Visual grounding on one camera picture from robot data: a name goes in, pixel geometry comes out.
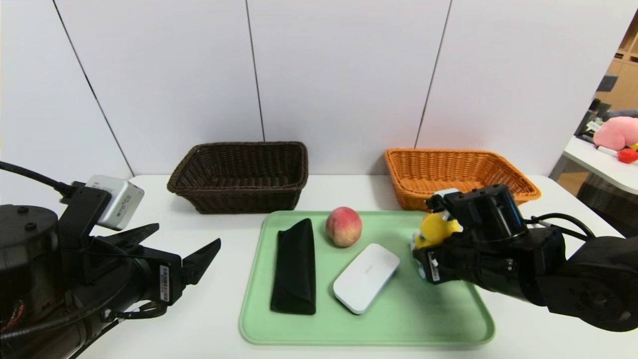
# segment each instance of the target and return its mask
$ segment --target white wall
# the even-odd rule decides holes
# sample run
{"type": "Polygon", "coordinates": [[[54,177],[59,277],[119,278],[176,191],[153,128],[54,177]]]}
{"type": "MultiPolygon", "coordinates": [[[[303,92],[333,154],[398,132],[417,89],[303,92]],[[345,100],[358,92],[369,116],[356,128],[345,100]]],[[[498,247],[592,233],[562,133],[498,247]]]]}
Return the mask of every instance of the white wall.
{"type": "Polygon", "coordinates": [[[386,171],[413,147],[449,0],[249,0],[267,141],[300,140],[311,174],[386,171]]]}
{"type": "Polygon", "coordinates": [[[190,147],[262,141],[244,0],[57,0],[133,172],[190,147]]]}
{"type": "MultiPolygon", "coordinates": [[[[2,160],[58,181],[130,178],[52,1],[2,2],[2,160]]],[[[3,204],[61,213],[49,187],[0,171],[3,204]]]]}
{"type": "Polygon", "coordinates": [[[549,174],[637,0],[453,0],[418,147],[496,151],[549,174]]]}

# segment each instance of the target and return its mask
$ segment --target white table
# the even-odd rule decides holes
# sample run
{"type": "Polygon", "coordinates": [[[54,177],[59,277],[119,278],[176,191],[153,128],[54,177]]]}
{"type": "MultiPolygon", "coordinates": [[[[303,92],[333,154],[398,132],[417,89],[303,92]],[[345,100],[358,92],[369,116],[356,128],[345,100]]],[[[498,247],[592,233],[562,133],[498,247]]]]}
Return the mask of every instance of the white table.
{"type": "Polygon", "coordinates": [[[638,166],[624,164],[576,137],[570,139],[563,154],[619,189],[638,194],[638,166]]]}
{"type": "MultiPolygon", "coordinates": [[[[541,199],[521,206],[526,218],[569,213],[599,236],[619,236],[584,204],[546,177],[530,177],[541,199]]],[[[166,190],[168,176],[132,179],[146,191],[129,228],[159,222],[143,244],[186,256],[217,237],[221,251],[197,286],[156,319],[126,321],[81,356],[92,358],[636,358],[638,333],[611,333],[579,319],[551,314],[502,294],[480,289],[496,323],[494,340],[477,349],[254,346],[239,334],[239,312],[265,215],[199,215],[166,190]]],[[[310,176],[298,210],[398,210],[387,176],[310,176]]],[[[568,254],[581,244],[567,240],[568,254]]]]}

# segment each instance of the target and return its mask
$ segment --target orange wicker basket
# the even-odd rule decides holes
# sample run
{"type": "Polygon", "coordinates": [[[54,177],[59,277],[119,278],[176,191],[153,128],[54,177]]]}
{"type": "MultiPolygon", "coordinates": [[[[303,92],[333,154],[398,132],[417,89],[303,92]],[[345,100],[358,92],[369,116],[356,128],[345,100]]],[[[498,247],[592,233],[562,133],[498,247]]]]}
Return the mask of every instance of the orange wicker basket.
{"type": "Polygon", "coordinates": [[[404,210],[427,210],[426,199],[452,187],[467,192],[503,183],[517,204],[540,197],[538,188],[523,173],[490,151],[392,148],[385,152],[385,161],[404,210]]]}

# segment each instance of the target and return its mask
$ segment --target pink plush toy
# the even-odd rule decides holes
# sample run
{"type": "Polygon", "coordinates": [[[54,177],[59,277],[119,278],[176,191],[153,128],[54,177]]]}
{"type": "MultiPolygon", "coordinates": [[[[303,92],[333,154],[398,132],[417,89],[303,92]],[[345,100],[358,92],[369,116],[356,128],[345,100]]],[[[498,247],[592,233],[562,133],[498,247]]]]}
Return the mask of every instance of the pink plush toy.
{"type": "Polygon", "coordinates": [[[638,143],[638,119],[626,116],[608,119],[594,133],[594,143],[614,151],[633,146],[638,143]]]}

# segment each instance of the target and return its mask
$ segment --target white power bank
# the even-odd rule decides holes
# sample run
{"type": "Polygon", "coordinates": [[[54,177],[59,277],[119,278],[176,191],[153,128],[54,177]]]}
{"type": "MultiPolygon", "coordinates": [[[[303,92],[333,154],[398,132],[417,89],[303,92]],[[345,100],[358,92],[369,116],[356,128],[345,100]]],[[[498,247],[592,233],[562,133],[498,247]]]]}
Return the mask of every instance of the white power bank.
{"type": "Polygon", "coordinates": [[[354,314],[363,314],[399,266],[399,258],[370,244],[334,281],[334,296],[354,314]]]}

